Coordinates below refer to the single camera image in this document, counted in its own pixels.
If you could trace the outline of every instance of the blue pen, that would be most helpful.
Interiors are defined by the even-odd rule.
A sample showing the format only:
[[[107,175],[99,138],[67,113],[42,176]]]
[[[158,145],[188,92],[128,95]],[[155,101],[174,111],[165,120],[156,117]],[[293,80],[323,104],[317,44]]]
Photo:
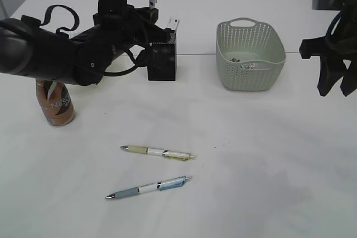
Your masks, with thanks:
[[[183,176],[179,178],[169,179],[168,181],[160,181],[157,183],[116,192],[113,193],[112,195],[106,196],[105,199],[120,199],[120,198],[138,195],[140,193],[153,192],[156,190],[164,191],[172,188],[182,187],[187,181],[190,181],[191,179],[192,177]]]

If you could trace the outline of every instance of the basket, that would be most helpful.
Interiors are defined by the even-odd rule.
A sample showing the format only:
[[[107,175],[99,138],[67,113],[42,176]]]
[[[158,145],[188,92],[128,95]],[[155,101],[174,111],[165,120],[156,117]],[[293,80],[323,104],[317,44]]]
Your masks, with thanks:
[[[231,23],[249,21],[249,27]],[[217,70],[222,84],[231,90],[268,90],[285,63],[285,50],[274,28],[249,18],[222,22],[216,35]]]

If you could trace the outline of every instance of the yellow pen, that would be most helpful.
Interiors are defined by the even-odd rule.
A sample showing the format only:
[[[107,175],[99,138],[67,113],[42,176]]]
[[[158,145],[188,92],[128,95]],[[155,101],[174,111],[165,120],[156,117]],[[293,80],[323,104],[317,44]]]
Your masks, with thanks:
[[[163,149],[153,149],[149,147],[139,147],[139,146],[121,146],[123,150],[132,153],[142,153],[149,154],[151,156],[162,156],[168,159],[175,159],[180,161],[187,161],[189,159],[195,159],[196,156],[191,153],[181,153],[181,152],[173,152],[170,150]]]

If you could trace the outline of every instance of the can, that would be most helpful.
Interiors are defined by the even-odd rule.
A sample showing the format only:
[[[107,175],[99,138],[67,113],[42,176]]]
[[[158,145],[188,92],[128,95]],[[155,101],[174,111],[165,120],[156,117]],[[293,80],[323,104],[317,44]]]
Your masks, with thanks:
[[[59,127],[74,119],[71,97],[63,83],[36,79],[36,95],[50,125]]]

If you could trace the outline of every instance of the pen tip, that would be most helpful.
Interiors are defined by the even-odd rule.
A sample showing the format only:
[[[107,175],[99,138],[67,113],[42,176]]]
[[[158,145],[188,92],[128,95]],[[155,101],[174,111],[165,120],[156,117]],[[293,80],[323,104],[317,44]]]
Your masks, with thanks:
[[[106,196],[106,198],[105,199],[114,199],[115,198],[115,194],[112,194],[112,195],[108,195],[108,196]]]

